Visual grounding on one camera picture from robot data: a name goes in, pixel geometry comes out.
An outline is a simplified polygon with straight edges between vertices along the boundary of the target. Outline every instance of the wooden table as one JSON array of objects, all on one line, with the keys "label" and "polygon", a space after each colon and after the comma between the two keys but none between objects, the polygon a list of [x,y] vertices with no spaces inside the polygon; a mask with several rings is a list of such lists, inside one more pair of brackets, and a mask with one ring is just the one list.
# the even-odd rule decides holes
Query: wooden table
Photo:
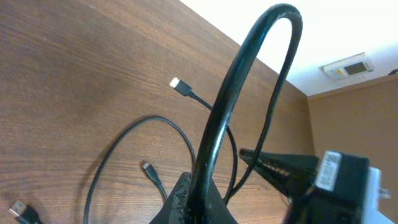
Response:
[{"label": "wooden table", "polygon": [[[197,151],[209,111],[169,87],[173,77],[213,103],[239,48],[177,0],[0,2],[0,222],[10,204],[33,205],[45,223],[81,223],[107,145],[131,121],[159,114]],[[239,148],[254,148],[276,72],[256,60],[231,119]],[[313,154],[307,97],[286,83],[268,152]],[[139,167],[149,161],[170,192],[191,168],[188,149],[166,124],[128,135],[108,161],[91,205],[93,223],[148,223],[162,207]],[[213,178],[231,176],[228,137]],[[246,164],[239,160],[238,180]],[[285,205],[252,174],[228,205],[240,223],[279,223]]]}]

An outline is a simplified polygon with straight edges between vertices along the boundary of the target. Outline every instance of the wood grain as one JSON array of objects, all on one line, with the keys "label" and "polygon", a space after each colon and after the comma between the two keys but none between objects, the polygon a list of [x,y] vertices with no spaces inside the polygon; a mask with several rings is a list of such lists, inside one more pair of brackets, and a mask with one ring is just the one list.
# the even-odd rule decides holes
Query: wood grain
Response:
[{"label": "wood grain", "polygon": [[[165,116],[197,151],[209,111],[169,87],[173,77],[213,103],[238,44],[177,0],[0,2],[0,222],[20,198],[45,223],[81,223],[107,145],[146,114]],[[277,79],[256,60],[231,119],[239,148],[254,148]],[[313,154],[307,97],[286,83],[264,151]],[[163,123],[128,135],[109,160],[93,223],[148,223],[162,206],[142,173],[149,161],[170,192],[191,168],[181,137]],[[228,137],[213,178],[226,192]],[[238,179],[246,165],[239,161]],[[257,174],[230,201],[240,223],[279,223],[285,206]]]}]

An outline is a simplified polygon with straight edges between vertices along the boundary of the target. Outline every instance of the brown wooden surface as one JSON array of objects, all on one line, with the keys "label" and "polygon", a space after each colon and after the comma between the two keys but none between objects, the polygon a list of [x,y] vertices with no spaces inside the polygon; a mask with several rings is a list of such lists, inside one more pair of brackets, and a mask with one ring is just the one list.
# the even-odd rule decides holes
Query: brown wooden surface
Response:
[{"label": "brown wooden surface", "polygon": [[[179,77],[213,103],[239,46],[177,0],[2,0],[0,48],[0,222],[13,222],[6,211],[20,198],[45,223],[81,223],[96,166],[132,120],[165,116],[198,149],[209,111],[169,82]],[[256,145],[276,78],[254,63],[231,119],[239,148]],[[213,174],[222,195],[231,175],[228,141]],[[313,154],[307,97],[289,83],[263,150]],[[171,127],[141,126],[108,161],[93,223],[147,223],[160,210],[142,160],[155,166],[167,192],[191,168]],[[239,161],[238,179],[245,168]],[[257,174],[228,208],[240,223],[279,223],[285,213]]]}]

